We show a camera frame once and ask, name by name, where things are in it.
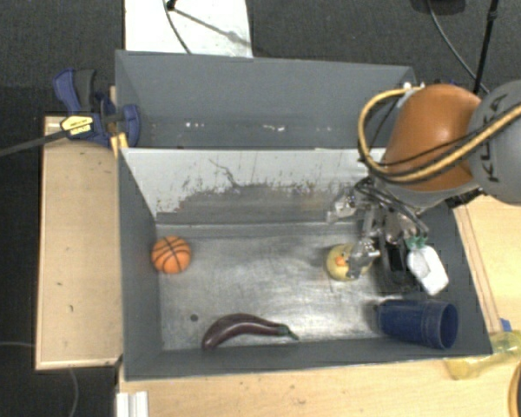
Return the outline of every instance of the blue plastic cup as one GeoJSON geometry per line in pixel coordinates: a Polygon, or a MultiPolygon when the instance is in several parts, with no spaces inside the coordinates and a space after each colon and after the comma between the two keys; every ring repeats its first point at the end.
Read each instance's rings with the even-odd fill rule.
{"type": "Polygon", "coordinates": [[[382,332],[402,341],[447,349],[458,336],[458,310],[439,300],[388,300],[376,310],[382,332]]]}

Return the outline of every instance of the wooden table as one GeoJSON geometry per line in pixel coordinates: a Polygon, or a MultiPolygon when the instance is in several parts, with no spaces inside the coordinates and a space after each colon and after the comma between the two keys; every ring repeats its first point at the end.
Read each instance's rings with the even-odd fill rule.
{"type": "MultiPolygon", "coordinates": [[[[47,118],[46,133],[57,130],[47,118]]],[[[456,209],[489,332],[521,329],[521,208],[483,197],[456,209]]],[[[43,152],[36,368],[114,365],[122,353],[115,159],[88,142],[43,152]]],[[[514,366],[453,381],[442,361],[125,382],[149,415],[505,416],[514,366]]]]}

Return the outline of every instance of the gray bin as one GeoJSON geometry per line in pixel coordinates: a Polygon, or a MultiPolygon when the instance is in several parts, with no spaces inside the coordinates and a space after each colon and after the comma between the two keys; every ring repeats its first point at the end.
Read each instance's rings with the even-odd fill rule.
{"type": "Polygon", "coordinates": [[[459,311],[451,349],[378,332],[373,305],[398,294],[378,264],[346,283],[323,268],[330,247],[359,234],[360,217],[325,222],[339,191],[366,174],[354,150],[359,111],[412,79],[406,67],[117,52],[118,103],[136,103],[143,120],[139,146],[119,159],[127,380],[491,352],[446,206],[424,219],[451,280],[439,298],[459,311]],[[152,267],[164,235],[188,240],[187,271],[152,267]],[[300,341],[243,335],[201,351],[208,326],[234,312],[284,322],[300,341]]]}

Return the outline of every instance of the orange basketball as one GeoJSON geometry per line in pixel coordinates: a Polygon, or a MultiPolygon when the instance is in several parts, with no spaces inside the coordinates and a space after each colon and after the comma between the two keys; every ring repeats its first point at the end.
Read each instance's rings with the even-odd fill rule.
{"type": "Polygon", "coordinates": [[[156,242],[150,260],[160,272],[179,274],[191,261],[191,248],[179,236],[166,236],[156,242]]]}

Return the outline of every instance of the purple eggplant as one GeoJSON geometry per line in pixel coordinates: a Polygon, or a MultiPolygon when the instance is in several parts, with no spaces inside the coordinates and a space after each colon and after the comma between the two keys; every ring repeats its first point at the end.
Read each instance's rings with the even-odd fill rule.
{"type": "Polygon", "coordinates": [[[294,340],[299,339],[285,324],[250,314],[231,314],[221,317],[208,328],[202,337],[201,347],[205,350],[214,349],[224,341],[242,334],[288,336],[294,340]]]}

